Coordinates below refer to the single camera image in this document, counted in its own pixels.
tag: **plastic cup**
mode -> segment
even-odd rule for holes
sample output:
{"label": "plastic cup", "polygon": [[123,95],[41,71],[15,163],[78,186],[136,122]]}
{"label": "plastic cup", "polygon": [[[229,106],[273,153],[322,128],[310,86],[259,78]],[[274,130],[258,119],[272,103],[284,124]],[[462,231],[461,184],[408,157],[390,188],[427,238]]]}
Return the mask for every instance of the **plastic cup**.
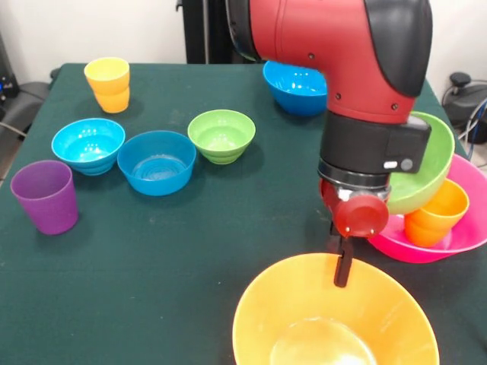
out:
{"label": "plastic cup", "polygon": [[86,65],[84,75],[104,112],[120,113],[129,107],[130,65],[126,60],[95,59]]}
{"label": "plastic cup", "polygon": [[404,219],[406,237],[420,247],[432,247],[448,235],[469,208],[469,196],[450,179],[424,207]]}
{"label": "plastic cup", "polygon": [[64,233],[78,221],[73,174],[63,162],[44,160],[25,166],[14,175],[10,189],[44,234]]}

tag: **bowl rim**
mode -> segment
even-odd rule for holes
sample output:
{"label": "bowl rim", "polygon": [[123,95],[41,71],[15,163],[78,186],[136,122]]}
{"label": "bowl rim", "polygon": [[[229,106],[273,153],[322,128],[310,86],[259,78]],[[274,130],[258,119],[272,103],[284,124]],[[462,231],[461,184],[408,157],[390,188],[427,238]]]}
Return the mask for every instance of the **bowl rim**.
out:
{"label": "bowl rim", "polygon": [[164,129],[157,129],[157,130],[154,130],[154,131],[147,131],[147,132],[139,133],[138,135],[134,135],[126,143],[123,144],[123,146],[120,148],[120,150],[122,150],[129,143],[134,143],[134,141],[136,141],[140,137],[142,137],[144,135],[150,135],[150,134],[153,134],[153,135],[155,135],[155,134],[165,134],[165,135],[171,134],[171,135],[177,135],[178,137],[182,137],[183,140],[188,141],[189,142],[189,145],[192,147],[191,148],[191,151],[193,152],[193,156],[191,158],[191,162],[184,168],[184,170],[180,171],[177,175],[171,176],[171,177],[169,177],[167,179],[149,180],[149,179],[141,179],[139,177],[135,177],[132,173],[129,173],[126,169],[124,169],[122,166],[120,166],[120,154],[118,154],[118,156],[116,157],[116,164],[118,165],[119,169],[122,171],[122,173],[125,176],[129,176],[131,179],[136,179],[138,181],[146,181],[146,182],[151,182],[151,183],[152,182],[160,182],[160,181],[168,180],[168,179],[171,179],[171,178],[174,178],[176,176],[181,175],[182,173],[184,173],[188,169],[190,169],[194,165],[194,163],[196,162],[196,156],[197,156],[196,146],[193,144],[193,142],[189,138],[187,138],[184,134],[182,134],[182,133],[175,132],[175,131],[168,131],[168,130],[164,130]]}
{"label": "bowl rim", "polygon": [[[246,297],[249,296],[249,292],[252,289],[252,287],[254,287],[257,282],[261,281],[265,277],[265,274],[268,271],[270,271],[271,269],[273,269],[276,266],[286,265],[288,262],[297,261],[300,259],[305,259],[307,257],[313,258],[313,257],[318,257],[318,256],[321,256],[324,259],[328,259],[328,258],[335,256],[337,260],[339,257],[339,255],[337,255],[337,254],[328,253],[328,252],[301,253],[301,254],[290,256],[290,257],[285,257],[285,258],[283,258],[277,262],[272,263],[270,266],[266,267],[256,277],[254,277],[252,279],[252,281],[247,285],[247,287],[245,288],[245,291],[242,293],[242,295],[240,296],[240,299],[238,300],[237,308],[236,308],[235,314],[234,314],[234,321],[232,322],[232,333],[231,333],[232,334],[232,348],[234,351],[234,356],[235,356],[235,360],[236,360],[237,364],[239,364],[239,362],[238,362],[239,358],[237,356],[237,340],[236,340],[236,338],[237,338],[237,333],[236,333],[236,331],[237,331],[236,330],[237,318],[239,317],[239,314],[242,312],[243,301]],[[372,264],[369,264],[365,261],[362,261],[362,260],[359,260],[356,258],[353,258],[352,264],[355,264],[356,266],[361,266],[365,270],[375,271],[378,276],[382,277],[386,281],[389,281],[391,284],[397,286],[401,290],[401,292],[404,294],[405,299],[407,298],[409,301],[412,302],[414,307],[417,309],[418,314],[425,320],[426,324],[428,325],[428,332],[429,332],[429,335],[431,336],[431,339],[433,341],[434,348],[436,349],[436,351],[435,351],[436,364],[435,365],[439,365],[440,353],[439,353],[439,348],[438,348],[438,340],[436,339],[436,335],[434,334],[433,326],[432,326],[428,316],[426,316],[425,311],[419,305],[419,302],[414,298],[414,296],[410,292],[408,292],[407,289],[404,286],[402,286],[401,283],[399,283],[395,278],[388,275],[385,271],[382,271],[379,268],[373,266]]]}
{"label": "bowl rim", "polygon": [[[413,192],[413,193],[408,194],[408,195],[404,195],[401,198],[398,198],[396,200],[389,201],[387,203],[388,205],[389,204],[399,205],[402,202],[407,201],[407,200],[409,200],[411,198],[414,198],[415,196],[420,195],[420,194],[424,193],[426,190],[428,190],[429,188],[431,188],[432,185],[434,185],[435,183],[438,182],[438,180],[440,179],[441,176],[443,176],[444,174],[445,175],[448,174],[447,171],[450,169],[451,161],[453,160],[453,156],[455,155],[455,137],[454,137],[453,132],[451,131],[450,127],[448,127],[448,124],[446,122],[444,122],[439,117],[437,117],[437,116],[435,116],[433,114],[430,114],[430,113],[419,112],[419,111],[413,110],[411,112],[411,115],[412,116],[417,116],[419,118],[421,118],[422,116],[428,116],[428,117],[431,117],[433,119],[436,119],[437,122],[440,122],[443,125],[444,130],[447,131],[447,133],[448,133],[448,141],[450,142],[450,145],[452,146],[452,148],[450,149],[450,157],[449,157],[450,163],[447,163],[443,167],[443,169],[441,170],[441,172],[436,176],[436,178],[433,179],[432,181],[430,181],[428,184],[424,185],[422,188],[420,188],[416,192]],[[391,175],[396,175],[396,174],[397,175],[400,175],[400,174],[403,174],[403,173],[392,173]]]}
{"label": "bowl rim", "polygon": [[[206,148],[206,147],[203,147],[201,146],[200,143],[197,142],[196,138],[195,138],[195,135],[193,133],[191,133],[191,128],[192,126],[194,127],[194,125],[196,124],[196,120],[198,118],[200,118],[201,116],[204,116],[206,114],[213,114],[213,113],[220,113],[220,112],[225,112],[225,113],[233,113],[233,114],[237,114],[237,115],[240,115],[240,116],[243,116],[243,120],[247,121],[248,124],[251,126],[251,129],[252,129],[252,132],[250,133],[251,136],[249,138],[247,138],[245,140],[245,143],[243,143],[242,145],[236,147],[236,148],[232,148],[232,149],[229,149],[229,150],[223,150],[223,151],[216,151],[216,150],[212,150],[210,148]],[[231,152],[235,152],[235,151],[238,151],[240,150],[241,148],[245,148],[246,146],[248,146],[250,144],[250,142],[255,138],[256,136],[256,124],[253,122],[253,120],[246,114],[243,114],[242,112],[238,112],[236,110],[231,110],[231,109],[214,109],[214,110],[208,110],[204,113],[200,113],[198,114],[197,116],[195,116],[191,122],[189,122],[189,125],[188,125],[188,128],[187,128],[187,134],[188,134],[188,138],[190,139],[190,141],[197,147],[197,148],[200,148],[204,151],[208,151],[208,152],[226,152],[226,153],[231,153]]]}
{"label": "bowl rim", "polygon": [[297,68],[304,68],[304,69],[307,69],[307,70],[310,70],[310,71],[314,71],[314,72],[319,72],[318,70],[315,70],[313,68],[307,68],[307,67],[302,67],[302,66],[295,66],[295,65],[287,65],[285,63],[281,63],[281,62],[274,62],[274,61],[267,61],[265,64],[264,64],[264,67],[262,69],[262,73],[263,73],[263,77],[264,77],[264,80],[266,80],[266,83],[270,86],[270,87],[273,87],[274,89],[276,90],[279,90],[281,91],[282,93],[285,93],[287,95],[292,95],[293,97],[327,97],[328,96],[328,84],[326,82],[326,79],[325,79],[325,86],[326,86],[326,91],[324,92],[320,92],[318,94],[311,94],[311,95],[299,95],[299,94],[294,94],[292,93],[291,91],[287,91],[287,90],[284,90],[284,89],[281,89],[280,87],[277,87],[275,86],[268,78],[267,76],[267,68],[270,67],[268,65],[271,65],[271,64],[280,64],[280,65],[285,65],[285,66],[290,66],[290,67],[297,67]]}
{"label": "bowl rim", "polygon": [[[460,163],[467,163],[467,164],[471,165],[472,167],[476,168],[470,161],[464,159],[463,157],[461,157],[457,154],[454,154],[453,159],[452,159],[452,163],[453,163],[453,160],[458,160]],[[393,214],[393,216],[401,217],[402,214]],[[387,240],[387,242],[393,243],[393,244],[401,246],[401,247],[405,247],[407,249],[413,249],[415,251],[421,251],[421,252],[425,252],[425,253],[437,253],[437,254],[449,255],[449,256],[456,255],[456,254],[462,253],[462,252],[472,251],[474,249],[478,249],[479,247],[487,244],[487,241],[481,241],[480,243],[476,243],[475,245],[471,245],[468,247],[463,247],[461,249],[432,249],[432,248],[428,248],[428,247],[416,246],[416,245],[413,245],[412,243],[404,243],[404,242],[401,242],[398,240],[394,240],[388,236],[384,236],[382,232],[379,233],[378,235],[374,236],[374,237],[369,238],[368,240],[371,242],[374,241],[375,243],[378,242],[378,240]]]}
{"label": "bowl rim", "polygon": [[[67,158],[64,158],[64,157],[61,157],[58,155],[58,153],[56,152],[55,148],[54,148],[54,141],[56,140],[56,138],[59,137],[59,134],[64,131],[65,129],[67,129],[69,126],[71,125],[76,125],[78,123],[81,123],[81,122],[86,122],[86,121],[90,121],[90,120],[103,120],[104,122],[109,122],[111,124],[113,124],[114,126],[116,126],[118,129],[120,129],[123,133],[123,137],[122,137],[122,141],[116,146],[116,148],[110,152],[107,156],[105,157],[102,157],[102,158],[98,158],[98,159],[95,159],[95,160],[88,160],[88,161],[77,161],[77,160],[68,160]],[[51,150],[53,151],[53,153],[55,154],[55,156],[57,158],[59,158],[61,161],[64,161],[66,163],[76,163],[76,164],[86,164],[86,163],[93,163],[95,161],[101,161],[101,160],[105,160],[107,158],[110,158],[112,157],[114,154],[116,154],[118,152],[118,150],[123,146],[123,144],[125,143],[125,138],[126,138],[126,133],[125,133],[125,129],[117,122],[115,122],[114,120],[112,119],[107,119],[107,118],[85,118],[85,119],[79,119],[79,120],[76,120],[72,123],[69,123],[68,125],[65,125],[64,127],[62,127],[60,130],[57,131],[57,133],[54,135],[53,139],[51,140]]]}
{"label": "bowl rim", "polygon": [[[115,78],[94,78],[93,76],[89,75],[88,74],[88,67],[90,67],[91,65],[93,65],[94,63],[96,62],[100,62],[100,61],[106,61],[106,60],[116,60],[116,61],[122,61],[122,63],[125,64],[125,67],[126,67],[126,70],[124,72],[122,72],[120,75],[116,76]],[[93,81],[98,81],[98,82],[104,82],[104,81],[113,81],[113,80],[117,80],[119,78],[122,78],[123,76],[127,75],[127,73],[130,72],[130,64],[127,60],[121,58],[121,57],[112,57],[112,56],[109,56],[109,57],[100,57],[99,59],[93,59],[91,61],[89,61],[89,63],[86,64],[86,66],[83,68],[83,73],[84,73],[84,76],[86,78],[89,78],[90,80],[93,80]]]}

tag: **white wall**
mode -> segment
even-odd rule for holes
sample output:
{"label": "white wall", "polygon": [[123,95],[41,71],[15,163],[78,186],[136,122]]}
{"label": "white wall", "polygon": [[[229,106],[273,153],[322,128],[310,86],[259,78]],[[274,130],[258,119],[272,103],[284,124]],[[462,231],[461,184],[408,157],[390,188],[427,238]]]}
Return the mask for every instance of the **white wall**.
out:
{"label": "white wall", "polygon": [[[428,79],[440,96],[454,71],[487,79],[487,0],[430,0]],[[0,0],[0,31],[21,82],[47,80],[64,62],[121,56],[185,62],[176,0]]]}
{"label": "white wall", "polygon": [[0,32],[20,82],[48,81],[65,62],[119,56],[186,62],[176,0],[0,0]]}
{"label": "white wall", "polygon": [[487,80],[487,0],[430,0],[433,48],[428,80],[440,97],[448,77],[464,71]]}

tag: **plastic bowl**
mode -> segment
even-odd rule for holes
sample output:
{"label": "plastic bowl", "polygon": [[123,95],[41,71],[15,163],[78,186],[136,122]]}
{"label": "plastic bowl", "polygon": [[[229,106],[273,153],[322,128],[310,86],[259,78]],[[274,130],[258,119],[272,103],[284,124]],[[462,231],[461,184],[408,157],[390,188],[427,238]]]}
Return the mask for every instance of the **plastic bowl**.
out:
{"label": "plastic bowl", "polygon": [[315,116],[326,110],[328,89],[320,72],[268,61],[263,74],[275,101],[286,112]]}
{"label": "plastic bowl", "polygon": [[455,151],[455,138],[448,125],[436,116],[413,112],[431,126],[431,135],[417,173],[392,173],[390,214],[408,214],[431,200],[448,174]]}
{"label": "plastic bowl", "polygon": [[186,136],[153,131],[128,140],[120,148],[118,164],[133,189],[162,196],[189,182],[195,159],[196,148]]}
{"label": "plastic bowl", "polygon": [[82,119],[68,124],[53,138],[53,153],[73,170],[96,176],[110,170],[125,141],[123,127],[109,119]]}
{"label": "plastic bowl", "polygon": [[406,289],[357,259],[347,286],[336,287],[337,261],[326,253],[291,257],[250,284],[234,317],[237,365],[438,365],[434,332]]}
{"label": "plastic bowl", "polygon": [[487,241],[487,178],[457,155],[453,158],[448,178],[463,187],[469,196],[470,207],[442,241],[431,248],[414,246],[404,234],[403,217],[393,215],[384,231],[369,239],[370,243],[393,259],[413,264],[435,262],[482,246]]}
{"label": "plastic bowl", "polygon": [[239,158],[255,134],[252,119],[233,110],[211,110],[188,125],[189,139],[203,156],[218,165]]}

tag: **pink bowl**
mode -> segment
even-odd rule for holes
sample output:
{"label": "pink bowl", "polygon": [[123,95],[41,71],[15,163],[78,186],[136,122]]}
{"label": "pink bowl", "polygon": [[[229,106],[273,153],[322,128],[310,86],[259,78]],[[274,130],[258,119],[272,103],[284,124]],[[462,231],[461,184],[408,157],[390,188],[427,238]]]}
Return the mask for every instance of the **pink bowl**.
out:
{"label": "pink bowl", "polygon": [[457,155],[452,160],[448,178],[465,189],[470,208],[439,244],[430,249],[414,246],[404,234],[404,218],[400,215],[391,215],[386,228],[369,242],[385,255],[412,264],[438,261],[482,246],[487,241],[487,178]]}

